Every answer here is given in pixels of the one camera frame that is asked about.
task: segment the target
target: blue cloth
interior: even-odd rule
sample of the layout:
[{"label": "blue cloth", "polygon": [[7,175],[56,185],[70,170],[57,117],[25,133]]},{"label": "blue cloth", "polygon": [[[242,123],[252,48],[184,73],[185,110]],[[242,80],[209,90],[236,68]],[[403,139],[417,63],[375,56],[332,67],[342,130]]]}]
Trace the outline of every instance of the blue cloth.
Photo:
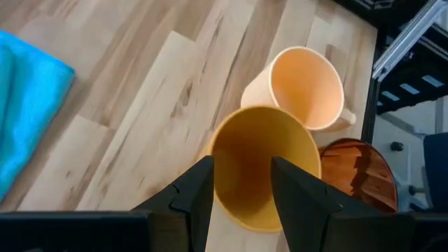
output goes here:
[{"label": "blue cloth", "polygon": [[0,31],[0,201],[33,155],[74,76],[70,66]]}]

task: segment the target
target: cup rim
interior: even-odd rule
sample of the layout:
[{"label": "cup rim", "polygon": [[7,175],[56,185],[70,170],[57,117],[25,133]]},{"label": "cup rim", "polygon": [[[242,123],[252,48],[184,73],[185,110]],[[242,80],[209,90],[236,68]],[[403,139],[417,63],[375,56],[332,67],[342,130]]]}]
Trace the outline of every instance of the cup rim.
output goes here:
[{"label": "cup rim", "polygon": [[[208,146],[206,147],[207,149],[207,153],[211,155],[212,150],[213,150],[213,146],[216,143],[216,140],[218,138],[219,132],[224,128],[224,126],[231,120],[233,119],[236,115],[243,113],[247,110],[253,110],[253,109],[272,109],[275,111],[279,111],[282,112],[284,114],[286,114],[287,116],[289,116],[290,118],[292,118],[295,122],[297,122],[306,132],[307,136],[311,139],[311,142],[313,143],[313,147],[314,147],[314,152],[315,152],[315,156],[317,157],[317,162],[318,162],[318,178],[322,179],[322,164],[321,164],[321,156],[319,153],[319,148],[317,147],[317,144],[313,138],[313,136],[311,135],[311,133],[309,132],[309,130],[307,129],[307,127],[305,127],[305,125],[298,120],[295,116],[293,116],[291,113],[283,110],[282,108],[279,107],[275,107],[275,106],[270,106],[270,105],[256,105],[256,106],[248,106],[245,108],[239,108],[236,111],[232,112],[230,115],[228,115],[221,123],[220,125],[214,130],[213,136],[208,144]],[[224,212],[226,213],[226,215],[233,220],[234,222],[238,223],[238,225],[246,228],[247,230],[252,230],[252,231],[256,231],[256,232],[280,232],[282,231],[282,226],[280,225],[280,227],[276,227],[276,228],[255,228],[255,227],[251,227],[250,225],[247,225],[245,223],[243,223],[241,220],[239,220],[238,218],[234,217],[230,211],[224,206],[224,203],[221,202],[221,199],[218,196],[218,193],[216,192],[216,188],[215,186],[213,186],[213,198],[218,202],[218,204],[221,206],[221,209],[224,210]]]},{"label": "cup rim", "polygon": [[341,116],[342,110],[344,109],[344,106],[345,106],[345,96],[344,96],[344,86],[341,81],[341,76],[339,76],[339,74],[336,71],[336,68],[333,66],[333,64],[331,64],[331,62],[327,58],[325,58],[322,54],[320,54],[319,52],[316,52],[315,50],[308,48],[308,47],[297,45],[297,46],[291,46],[291,47],[285,48],[278,55],[275,56],[274,60],[272,60],[272,63],[269,65],[269,71],[268,71],[268,76],[267,76],[268,83],[269,83],[268,84],[269,93],[271,94],[272,101],[274,102],[275,106],[280,107],[279,102],[277,101],[277,98],[275,97],[275,94],[274,94],[274,88],[272,87],[272,72],[274,70],[274,65],[283,54],[285,54],[291,50],[306,50],[306,51],[320,57],[325,63],[327,63],[327,65],[330,66],[330,68],[332,69],[332,71],[335,73],[335,75],[337,77],[337,83],[339,84],[339,87],[340,87],[339,90],[340,90],[340,96],[341,96],[341,106],[339,108],[339,112],[337,113],[337,115],[329,123],[322,125],[320,127],[309,127],[309,126],[306,126],[305,123],[303,123],[303,125],[308,130],[313,130],[313,131],[324,130],[324,129],[328,128],[329,126],[333,125],[336,122],[336,120]]}]

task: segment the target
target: wood grain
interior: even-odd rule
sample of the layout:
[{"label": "wood grain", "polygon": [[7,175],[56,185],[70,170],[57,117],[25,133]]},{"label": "wood grain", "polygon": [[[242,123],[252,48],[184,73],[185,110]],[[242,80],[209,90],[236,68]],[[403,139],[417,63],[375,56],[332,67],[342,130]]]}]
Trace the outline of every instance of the wood grain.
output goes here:
[{"label": "wood grain", "polygon": [[[75,68],[0,211],[128,210],[195,161],[246,85],[288,46],[325,55],[361,137],[377,31],[331,0],[0,0],[0,28]],[[208,251],[287,251],[212,210]]]}]

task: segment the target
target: wooden bowl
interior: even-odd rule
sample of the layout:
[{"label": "wooden bowl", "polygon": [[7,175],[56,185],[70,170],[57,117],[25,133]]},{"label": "wooden bowl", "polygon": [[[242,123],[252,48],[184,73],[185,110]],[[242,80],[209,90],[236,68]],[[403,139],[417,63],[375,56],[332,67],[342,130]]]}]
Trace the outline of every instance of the wooden bowl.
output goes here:
[{"label": "wooden bowl", "polygon": [[388,213],[398,209],[391,168],[370,144],[340,139],[321,150],[322,180]]}]

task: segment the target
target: mug handle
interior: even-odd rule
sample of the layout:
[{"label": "mug handle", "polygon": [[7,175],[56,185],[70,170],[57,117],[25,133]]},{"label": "mug handle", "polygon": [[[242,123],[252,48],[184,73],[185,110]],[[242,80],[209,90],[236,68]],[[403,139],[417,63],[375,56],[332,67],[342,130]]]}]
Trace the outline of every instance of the mug handle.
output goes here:
[{"label": "mug handle", "polygon": [[347,108],[342,109],[340,118],[346,121],[350,126],[356,123],[356,115]]}]

